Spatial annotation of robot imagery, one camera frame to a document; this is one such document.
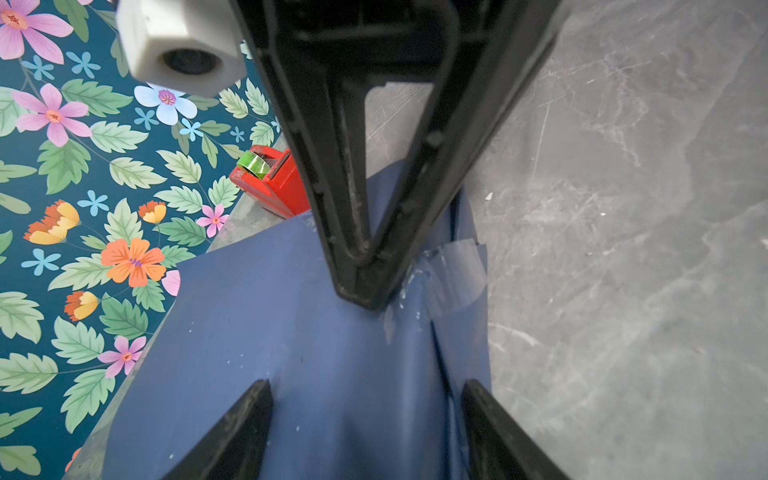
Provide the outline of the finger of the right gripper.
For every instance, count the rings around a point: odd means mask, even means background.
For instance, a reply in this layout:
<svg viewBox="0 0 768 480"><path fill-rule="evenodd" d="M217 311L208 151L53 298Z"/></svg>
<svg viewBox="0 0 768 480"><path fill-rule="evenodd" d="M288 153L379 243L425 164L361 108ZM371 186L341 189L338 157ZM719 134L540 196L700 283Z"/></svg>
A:
<svg viewBox="0 0 768 480"><path fill-rule="evenodd" d="M382 307L554 49L563 1L237 1L343 299Z"/></svg>

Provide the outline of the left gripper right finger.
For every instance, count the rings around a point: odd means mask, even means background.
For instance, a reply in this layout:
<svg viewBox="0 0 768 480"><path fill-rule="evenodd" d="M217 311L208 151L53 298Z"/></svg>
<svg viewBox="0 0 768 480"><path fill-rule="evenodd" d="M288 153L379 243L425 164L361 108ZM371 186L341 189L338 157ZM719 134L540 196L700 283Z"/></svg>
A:
<svg viewBox="0 0 768 480"><path fill-rule="evenodd" d="M465 383L462 412L471 479L569 479L476 379Z"/></svg>

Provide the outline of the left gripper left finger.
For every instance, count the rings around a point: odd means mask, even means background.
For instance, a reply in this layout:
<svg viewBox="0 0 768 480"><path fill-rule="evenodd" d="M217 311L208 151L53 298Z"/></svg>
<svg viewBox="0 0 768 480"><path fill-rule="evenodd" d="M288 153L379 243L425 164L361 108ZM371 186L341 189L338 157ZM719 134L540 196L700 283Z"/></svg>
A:
<svg viewBox="0 0 768 480"><path fill-rule="evenodd" d="M258 478L272 410L269 381L254 382L164 480Z"/></svg>

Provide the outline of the light blue wrapping paper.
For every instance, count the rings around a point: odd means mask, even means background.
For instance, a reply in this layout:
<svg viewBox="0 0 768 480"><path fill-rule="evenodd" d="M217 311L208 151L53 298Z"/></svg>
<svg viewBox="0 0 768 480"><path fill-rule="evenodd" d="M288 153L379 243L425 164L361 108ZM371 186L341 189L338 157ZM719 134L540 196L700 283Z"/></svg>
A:
<svg viewBox="0 0 768 480"><path fill-rule="evenodd" d="M468 239L480 244L459 193L420 253ZM104 478L164 477L264 379L264 479L467 477L461 391L490 381L487 327L401 328L388 345L379 315L394 291L376 310L340 298L308 214L179 270L176 301L113 421Z"/></svg>

